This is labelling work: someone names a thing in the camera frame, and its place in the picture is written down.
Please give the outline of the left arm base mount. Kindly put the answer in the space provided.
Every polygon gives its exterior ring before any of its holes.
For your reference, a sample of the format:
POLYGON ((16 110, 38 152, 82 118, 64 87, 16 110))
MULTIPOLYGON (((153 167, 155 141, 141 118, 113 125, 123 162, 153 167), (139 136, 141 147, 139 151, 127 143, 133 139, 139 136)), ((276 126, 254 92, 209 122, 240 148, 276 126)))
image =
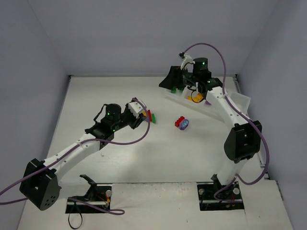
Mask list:
MULTIPOLYGON (((96 189, 90 189, 89 192, 87 192, 84 196, 75 196, 76 199, 87 202, 91 204, 92 206, 104 209, 104 210, 110 210, 110 202, 111 202, 111 194, 110 191, 112 191, 112 185, 111 184, 98 184, 96 189)), ((66 204, 66 214, 97 214, 103 212, 89 207, 88 205, 85 205, 80 202, 74 202, 71 200, 67 201, 66 204)))

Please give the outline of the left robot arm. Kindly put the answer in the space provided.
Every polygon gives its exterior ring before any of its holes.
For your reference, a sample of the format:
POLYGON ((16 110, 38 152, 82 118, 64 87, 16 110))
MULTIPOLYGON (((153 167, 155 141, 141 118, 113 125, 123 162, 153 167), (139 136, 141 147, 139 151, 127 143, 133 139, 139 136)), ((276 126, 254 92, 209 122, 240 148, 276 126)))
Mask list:
POLYGON ((115 133, 125 127, 136 129, 146 120, 148 111, 142 101, 132 98, 122 109, 115 103, 104 104, 105 116, 94 119, 94 125, 66 149, 50 158, 31 160, 25 169, 20 192, 39 210, 45 211, 54 203, 72 195, 65 192, 61 180, 74 166, 102 150, 113 141, 115 133))

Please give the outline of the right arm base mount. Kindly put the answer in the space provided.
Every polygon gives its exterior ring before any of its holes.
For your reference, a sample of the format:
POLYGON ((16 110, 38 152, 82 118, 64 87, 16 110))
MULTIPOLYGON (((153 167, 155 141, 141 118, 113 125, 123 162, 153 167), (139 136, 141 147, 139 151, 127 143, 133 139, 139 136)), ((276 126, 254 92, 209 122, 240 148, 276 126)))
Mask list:
POLYGON ((234 182, 227 189, 215 193, 221 189, 213 182, 197 183, 200 211, 230 211, 244 210, 243 198, 238 182, 234 182))

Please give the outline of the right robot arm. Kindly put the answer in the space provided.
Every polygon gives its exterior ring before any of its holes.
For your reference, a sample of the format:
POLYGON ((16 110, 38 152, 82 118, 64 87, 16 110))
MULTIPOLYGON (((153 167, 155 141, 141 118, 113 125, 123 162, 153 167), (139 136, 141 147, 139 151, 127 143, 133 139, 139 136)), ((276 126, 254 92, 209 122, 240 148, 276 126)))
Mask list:
POLYGON ((224 143, 226 161, 216 174, 220 185, 229 184, 244 164, 260 150, 262 125, 244 115, 223 88, 223 83, 212 77, 208 59, 185 58, 180 66, 171 66, 166 78, 159 83, 166 90, 187 88, 197 91, 218 113, 229 129, 224 143))

